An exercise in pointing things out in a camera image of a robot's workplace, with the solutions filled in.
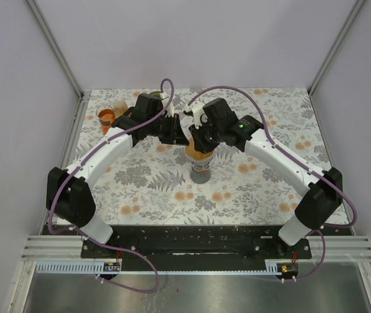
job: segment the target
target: white wall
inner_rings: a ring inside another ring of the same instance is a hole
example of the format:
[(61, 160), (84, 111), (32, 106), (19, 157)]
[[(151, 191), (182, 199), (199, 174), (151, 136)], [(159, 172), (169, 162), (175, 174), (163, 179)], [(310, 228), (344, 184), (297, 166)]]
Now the white wall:
[(37, 0), (84, 90), (308, 87), (355, 0)]
[(371, 1), (353, 25), (314, 100), (335, 165), (371, 242)]
[(76, 97), (22, 0), (0, 0), (0, 312)]

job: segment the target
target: floral pattern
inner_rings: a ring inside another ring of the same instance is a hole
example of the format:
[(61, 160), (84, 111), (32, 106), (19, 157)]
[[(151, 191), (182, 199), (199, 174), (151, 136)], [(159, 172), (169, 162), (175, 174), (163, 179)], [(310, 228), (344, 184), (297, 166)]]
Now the floral pattern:
[[(330, 168), (327, 152), (305, 88), (243, 89), (260, 105), (272, 134), (307, 161)], [(150, 89), (95, 89), (76, 148), (82, 157), (102, 137), (95, 110), (125, 100), (133, 106)], [(173, 104), (182, 112), (201, 89), (177, 89)], [(217, 90), (200, 98), (225, 98), (239, 117), (255, 108), (240, 94)], [(180, 113), (190, 137), (191, 117)], [(283, 224), (301, 197), (273, 169), (234, 147), (220, 145), (211, 162), (211, 178), (197, 185), (190, 180), (184, 147), (162, 145), (146, 138), (109, 167), (93, 187), (97, 213), (108, 224)], [(329, 219), (346, 223), (339, 208)]]

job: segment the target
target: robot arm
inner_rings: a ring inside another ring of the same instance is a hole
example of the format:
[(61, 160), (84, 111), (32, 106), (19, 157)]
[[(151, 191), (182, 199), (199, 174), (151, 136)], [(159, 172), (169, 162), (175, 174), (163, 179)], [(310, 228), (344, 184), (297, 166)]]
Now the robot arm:
[(85, 156), (64, 170), (59, 168), (51, 170), (48, 175), (46, 207), (51, 209), (53, 199), (68, 177), (68, 173), (79, 168), (62, 191), (55, 206), (55, 214), (98, 242), (106, 243), (113, 230), (95, 214), (95, 202), (91, 194), (91, 189), (98, 178), (119, 157), (125, 155), (147, 136), (158, 137), (161, 143), (166, 144), (189, 144), (182, 131), (179, 116), (172, 108), (152, 123), (115, 138), (121, 132), (150, 120), (163, 109), (165, 101), (168, 99), (164, 95), (141, 94), (136, 105), (116, 119), (107, 134)]
[(295, 215), (279, 231), (287, 245), (292, 246), (312, 230), (319, 229), (342, 204), (342, 198), (331, 187), (310, 173), (323, 173), (341, 190), (342, 174), (336, 168), (323, 171), (273, 138), (275, 145), (279, 144), (291, 156), (308, 165), (306, 171), (269, 142), (261, 122), (249, 115), (238, 119), (222, 98), (203, 106), (197, 103), (193, 108), (192, 113), (185, 113), (194, 116), (194, 125), (189, 129), (197, 151), (208, 153), (220, 142), (234, 146), (276, 170), (303, 197)]

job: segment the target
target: brown cup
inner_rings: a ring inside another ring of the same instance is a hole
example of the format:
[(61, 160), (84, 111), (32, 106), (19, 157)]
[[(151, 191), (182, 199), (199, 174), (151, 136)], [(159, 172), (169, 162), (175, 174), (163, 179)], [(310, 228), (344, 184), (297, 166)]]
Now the brown cup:
[(109, 105), (101, 106), (96, 109), (96, 116), (100, 120), (102, 133), (105, 135), (115, 121), (113, 108)]

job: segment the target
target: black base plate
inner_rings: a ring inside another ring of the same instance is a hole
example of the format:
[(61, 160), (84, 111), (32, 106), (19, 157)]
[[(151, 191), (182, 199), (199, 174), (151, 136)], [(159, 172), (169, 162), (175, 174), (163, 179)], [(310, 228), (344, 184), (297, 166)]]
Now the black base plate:
[[(146, 256), (159, 271), (259, 271), (266, 259), (310, 259), (308, 240), (287, 246), (281, 226), (114, 226), (108, 245)], [(82, 258), (116, 258), (117, 251), (84, 241)], [(122, 271), (150, 271), (133, 254), (123, 253)]]

